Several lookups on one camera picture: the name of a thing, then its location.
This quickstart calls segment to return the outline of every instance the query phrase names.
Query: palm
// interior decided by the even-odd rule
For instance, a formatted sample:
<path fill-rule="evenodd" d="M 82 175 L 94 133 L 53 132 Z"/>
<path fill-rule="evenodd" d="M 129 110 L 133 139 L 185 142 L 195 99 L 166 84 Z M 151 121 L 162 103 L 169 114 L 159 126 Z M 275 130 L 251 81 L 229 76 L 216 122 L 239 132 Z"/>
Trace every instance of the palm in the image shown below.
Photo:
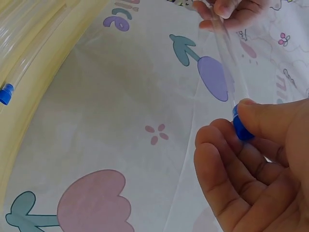
<path fill-rule="evenodd" d="M 196 146 L 200 185 L 225 232 L 309 231 L 308 204 L 284 149 L 258 138 L 243 144 L 223 119 L 203 127 Z"/>

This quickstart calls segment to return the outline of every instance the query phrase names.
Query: pink tulip print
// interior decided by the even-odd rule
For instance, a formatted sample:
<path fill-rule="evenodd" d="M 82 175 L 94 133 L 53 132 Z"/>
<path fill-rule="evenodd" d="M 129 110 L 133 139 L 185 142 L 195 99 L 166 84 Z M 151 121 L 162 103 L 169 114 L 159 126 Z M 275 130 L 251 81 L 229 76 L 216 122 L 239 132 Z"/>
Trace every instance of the pink tulip print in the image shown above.
<path fill-rule="evenodd" d="M 63 232 L 134 232 L 127 222 L 130 202 L 120 196 L 125 184 L 125 177 L 115 170 L 88 174 L 65 191 L 57 215 L 30 214 L 36 197 L 27 191 L 15 199 L 6 221 L 20 232 L 44 232 L 44 227 L 56 226 Z"/>

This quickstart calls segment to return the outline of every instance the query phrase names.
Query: finger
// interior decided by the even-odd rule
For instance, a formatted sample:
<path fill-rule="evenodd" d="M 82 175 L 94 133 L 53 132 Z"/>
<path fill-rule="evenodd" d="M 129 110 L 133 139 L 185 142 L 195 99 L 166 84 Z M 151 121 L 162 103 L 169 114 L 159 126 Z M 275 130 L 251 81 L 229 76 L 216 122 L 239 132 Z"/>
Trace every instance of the finger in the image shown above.
<path fill-rule="evenodd" d="M 216 120 L 217 124 L 228 123 L 225 119 Z M 266 188 L 266 185 L 257 181 L 247 170 L 245 165 L 238 159 L 235 152 L 227 144 L 224 136 L 218 128 L 210 125 L 203 127 L 197 133 L 197 142 L 213 144 L 219 151 L 222 163 L 227 175 L 235 188 L 236 192 L 250 205 L 252 205 Z"/>
<path fill-rule="evenodd" d="M 244 127 L 259 138 L 268 139 L 284 145 L 287 130 L 302 107 L 308 106 L 308 100 L 272 104 L 238 104 L 238 114 Z"/>
<path fill-rule="evenodd" d="M 283 166 L 268 162 L 260 151 L 251 144 L 246 144 L 244 146 L 238 158 L 246 166 L 251 175 L 266 186 L 272 184 L 284 171 Z"/>
<path fill-rule="evenodd" d="M 211 19 L 211 12 L 205 3 L 201 1 L 194 1 L 192 7 L 197 11 L 197 13 L 201 16 L 202 19 Z"/>
<path fill-rule="evenodd" d="M 214 12 L 224 19 L 229 18 L 238 7 L 241 0 L 217 0 L 214 4 Z"/>
<path fill-rule="evenodd" d="M 283 167 L 288 167 L 289 163 L 286 157 L 285 148 L 277 143 L 267 139 L 254 138 L 250 141 L 256 149 L 258 149 L 265 157 L 272 162 L 276 162 Z"/>
<path fill-rule="evenodd" d="M 224 231 L 232 231 L 250 206 L 230 183 L 218 149 L 212 144 L 200 144 L 194 164 L 199 184 L 219 224 Z"/>
<path fill-rule="evenodd" d="M 259 185 L 258 188 L 254 189 L 257 192 L 248 197 L 251 199 L 250 202 L 255 202 L 260 193 L 266 188 L 266 185 L 276 180 L 284 168 L 275 163 L 268 163 L 259 150 L 250 144 L 244 144 L 240 141 L 235 134 L 233 125 L 229 121 L 218 119 L 213 121 L 211 125 L 220 130 L 228 145 L 235 154 L 238 154 L 238 159 L 244 164 L 250 174 L 265 184 L 264 186 Z"/>
<path fill-rule="evenodd" d="M 210 20 L 204 20 L 200 22 L 198 27 L 200 29 L 205 29 L 205 30 L 213 32 L 212 22 Z"/>
<path fill-rule="evenodd" d="M 299 190 L 299 183 L 286 169 L 280 177 L 270 185 L 249 212 L 236 226 L 235 231 L 265 231 L 295 200 Z M 249 221 L 259 221 L 252 228 Z"/>
<path fill-rule="evenodd" d="M 247 11 L 239 11 L 232 14 L 229 19 L 225 19 L 223 24 L 228 31 L 239 31 L 249 26 L 254 21 L 254 17 Z M 204 20 L 199 24 L 200 29 L 213 31 L 211 20 Z"/>

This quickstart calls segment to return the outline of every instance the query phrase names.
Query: clear plastic tube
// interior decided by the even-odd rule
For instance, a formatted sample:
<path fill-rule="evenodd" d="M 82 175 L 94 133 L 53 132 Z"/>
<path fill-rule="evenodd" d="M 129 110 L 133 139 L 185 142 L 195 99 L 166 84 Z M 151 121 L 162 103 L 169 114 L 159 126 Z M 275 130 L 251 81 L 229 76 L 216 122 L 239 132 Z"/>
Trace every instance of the clear plastic tube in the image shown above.
<path fill-rule="evenodd" d="M 25 17 L 19 18 L 19 22 L 13 29 L 8 28 L 9 33 L 3 36 L 0 43 L 0 67 L 3 61 L 14 47 L 24 38 L 31 28 L 36 25 L 42 17 L 44 17 L 52 6 L 56 4 L 56 0 L 42 1 L 35 5 Z"/>
<path fill-rule="evenodd" d="M 69 14 L 71 9 L 78 4 L 79 0 L 66 2 L 66 4 L 54 15 L 54 17 L 44 26 L 35 39 L 30 43 L 25 50 L 21 58 L 17 61 L 14 67 L 11 69 L 9 75 L 6 78 L 5 85 L 0 91 L 0 102 L 4 105 L 8 105 L 13 92 L 16 90 L 23 75 L 27 71 L 28 67 L 35 59 L 41 48 L 59 26 L 59 24 Z"/>
<path fill-rule="evenodd" d="M 246 81 L 241 72 L 237 58 L 234 55 L 235 53 L 230 36 L 223 24 L 223 19 L 214 12 L 212 5 L 207 4 L 207 6 L 211 12 L 211 22 L 224 71 L 228 101 L 233 113 L 235 132 L 239 139 L 246 141 L 252 139 L 254 136 L 243 126 L 237 112 L 237 104 L 242 99 L 249 97 Z"/>
<path fill-rule="evenodd" d="M 210 7 L 210 11 L 214 35 L 224 70 L 228 99 L 232 109 L 234 109 L 240 100 L 249 97 L 247 85 L 238 64 L 238 60 L 234 55 L 230 36 L 223 24 L 223 20 L 214 13 L 212 7 Z"/>
<path fill-rule="evenodd" d="M 0 14 L 0 30 L 2 29 L 9 16 L 24 2 L 24 0 L 12 1 Z"/>
<path fill-rule="evenodd" d="M 21 19 L 37 4 L 37 1 L 13 1 L 9 5 L 6 15 L 3 14 L 3 20 L 0 21 L 0 43 L 5 39 L 5 35 L 9 33 L 10 30 L 14 29 L 16 24 L 19 22 L 24 22 Z"/>

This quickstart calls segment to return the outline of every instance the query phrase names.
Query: blue cap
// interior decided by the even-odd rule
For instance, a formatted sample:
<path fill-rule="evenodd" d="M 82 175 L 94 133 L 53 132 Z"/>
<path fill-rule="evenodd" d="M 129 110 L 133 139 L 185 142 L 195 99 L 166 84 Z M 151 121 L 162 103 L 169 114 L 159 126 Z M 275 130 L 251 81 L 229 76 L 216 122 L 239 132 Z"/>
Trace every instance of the blue cap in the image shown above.
<path fill-rule="evenodd" d="M 4 105 L 8 105 L 12 98 L 13 92 L 14 86 L 12 86 L 11 84 L 5 84 L 3 89 L 0 90 L 0 102 Z"/>
<path fill-rule="evenodd" d="M 251 134 L 242 124 L 238 116 L 237 105 L 233 109 L 233 124 L 234 124 L 236 135 L 240 140 L 247 141 L 247 140 L 254 138 L 254 135 Z"/>

